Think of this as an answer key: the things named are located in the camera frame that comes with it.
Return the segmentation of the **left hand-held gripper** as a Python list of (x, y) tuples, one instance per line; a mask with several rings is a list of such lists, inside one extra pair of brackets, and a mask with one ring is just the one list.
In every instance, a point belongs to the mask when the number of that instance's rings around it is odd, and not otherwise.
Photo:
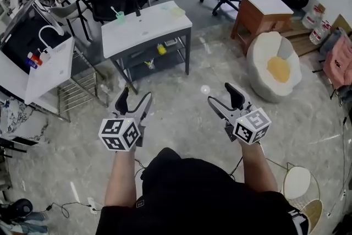
[(145, 126), (142, 121), (152, 104), (152, 93), (143, 96), (134, 112), (128, 112), (128, 95), (129, 89), (125, 87), (117, 96), (115, 111), (101, 122), (98, 137), (109, 151), (129, 152), (135, 146), (143, 146)]

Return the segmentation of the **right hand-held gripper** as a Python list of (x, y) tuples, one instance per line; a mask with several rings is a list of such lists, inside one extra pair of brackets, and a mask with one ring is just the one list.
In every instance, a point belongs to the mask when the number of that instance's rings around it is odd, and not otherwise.
[(243, 109), (244, 95), (230, 83), (224, 86), (230, 94), (232, 108), (212, 96), (207, 98), (209, 106), (220, 119), (227, 121), (225, 132), (231, 141), (238, 139), (247, 145), (258, 143), (266, 135), (272, 121), (261, 107), (250, 105)]

